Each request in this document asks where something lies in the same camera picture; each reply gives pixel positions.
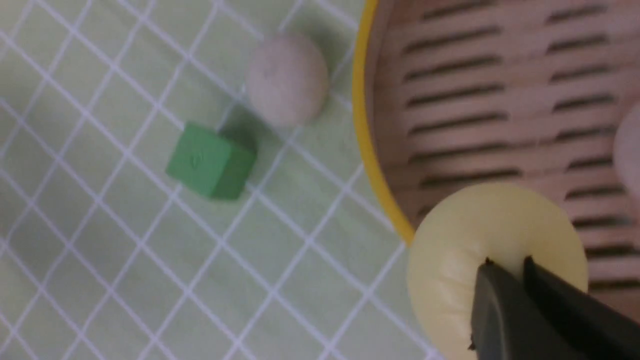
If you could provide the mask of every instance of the wooden basket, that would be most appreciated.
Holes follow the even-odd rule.
[[[564,208],[591,292],[640,322],[637,204],[612,164],[640,101],[640,0],[370,0],[355,125],[401,236],[465,186],[512,181]]]

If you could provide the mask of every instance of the green cube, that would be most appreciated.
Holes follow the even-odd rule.
[[[208,199],[237,199],[256,153],[196,124],[187,124],[166,173]]]

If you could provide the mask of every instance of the yellow ring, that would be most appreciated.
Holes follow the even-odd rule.
[[[365,102],[365,64],[367,61],[367,48],[369,46],[369,38],[374,18],[376,16],[376,8],[378,0],[368,0],[360,21],[360,29],[358,30],[358,38],[353,57],[353,121],[360,146],[360,154],[364,169],[369,176],[371,188],[376,194],[382,208],[393,223],[400,237],[404,239],[407,245],[413,241],[415,229],[409,222],[398,206],[391,189],[387,185],[385,176],[380,168],[376,157],[376,150],[373,146],[371,131],[369,130],[369,121],[367,120],[367,106]]]

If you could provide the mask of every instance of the table surface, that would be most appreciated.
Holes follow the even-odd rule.
[[[436,359],[351,123],[363,1],[3,0],[0,358]],[[330,68],[306,127],[244,94],[278,31]],[[164,174],[186,121],[255,137],[239,201]]]

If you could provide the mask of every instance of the yellow rim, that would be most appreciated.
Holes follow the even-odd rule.
[[[407,244],[410,244],[413,240],[415,229],[400,210],[394,196],[391,194],[391,190],[387,186],[387,182],[385,181],[376,157],[371,132],[369,131],[369,121],[367,120],[367,108],[365,104],[365,63],[367,60],[367,46],[369,45],[371,26],[373,25],[377,7],[378,0],[367,0],[360,21],[360,29],[358,31],[358,39],[356,41],[353,58],[353,121],[360,145],[362,162],[369,176],[371,188],[387,213],[387,216],[391,219],[398,234],[400,234]]]

